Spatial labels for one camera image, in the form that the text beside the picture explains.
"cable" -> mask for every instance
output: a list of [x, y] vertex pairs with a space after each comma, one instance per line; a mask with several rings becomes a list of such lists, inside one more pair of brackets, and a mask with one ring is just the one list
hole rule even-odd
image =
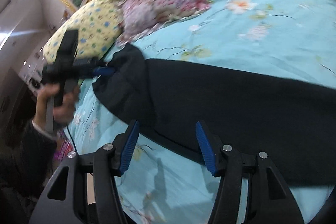
[[72, 138], [71, 136], [71, 133], [70, 133], [70, 130], [69, 130], [69, 126], [67, 126], [67, 130], [68, 130], [68, 133], [70, 135], [70, 138], [71, 138], [71, 141], [72, 141], [72, 145], [73, 145], [73, 148], [75, 149], [77, 155], [79, 155], [78, 151], [77, 151], [77, 148], [76, 148], [76, 145], [75, 145], [75, 142], [74, 142], [74, 139]]

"blue gripper pad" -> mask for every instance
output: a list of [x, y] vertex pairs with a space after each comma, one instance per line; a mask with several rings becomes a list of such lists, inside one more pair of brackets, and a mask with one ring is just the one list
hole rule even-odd
[[132, 155], [135, 149], [135, 145], [137, 144], [137, 140], [139, 137], [139, 122], [138, 121], [131, 122], [125, 134], [128, 134], [129, 130], [131, 132], [129, 133], [129, 136], [125, 142], [124, 148], [120, 154], [119, 171], [121, 172], [121, 174], [127, 171], [129, 164], [131, 162]]
[[216, 155], [211, 147], [211, 144], [208, 140], [208, 136], [202, 127], [201, 122], [196, 123], [196, 138], [198, 145], [201, 148], [205, 166], [208, 171], [214, 176], [218, 171], [216, 167]]

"yellow pillow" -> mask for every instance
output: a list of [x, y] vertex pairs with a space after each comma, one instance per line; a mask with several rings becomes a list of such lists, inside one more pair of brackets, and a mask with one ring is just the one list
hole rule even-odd
[[121, 34], [118, 26], [121, 21], [118, 1], [92, 0], [55, 32], [44, 46], [43, 54], [48, 63], [53, 63], [65, 31], [78, 29], [76, 58], [102, 58]]

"human hand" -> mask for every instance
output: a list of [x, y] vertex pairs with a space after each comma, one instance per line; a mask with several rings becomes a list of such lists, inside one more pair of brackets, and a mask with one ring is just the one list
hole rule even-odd
[[[59, 84], [47, 84], [41, 89], [37, 96], [36, 113], [33, 122], [41, 129], [45, 130], [47, 116], [48, 99], [59, 92]], [[73, 89], [73, 92], [63, 96], [63, 105], [53, 109], [53, 116], [56, 122], [68, 124], [74, 118], [76, 110], [75, 103], [78, 101], [79, 86]]]

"floral bedsheet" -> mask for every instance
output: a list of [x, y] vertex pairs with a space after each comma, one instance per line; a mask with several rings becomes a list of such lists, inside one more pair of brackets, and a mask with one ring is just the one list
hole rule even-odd
[[[336, 0], [212, 0], [211, 9], [134, 42], [146, 58], [185, 60], [336, 86]], [[120, 48], [114, 47], [108, 59]], [[94, 152], [127, 125], [82, 86], [70, 126], [80, 153]], [[123, 208], [137, 223], [206, 223], [219, 180], [204, 166], [140, 135], [129, 170], [117, 178]], [[308, 223], [333, 186], [291, 187]], [[243, 181], [237, 223], [244, 220]]]

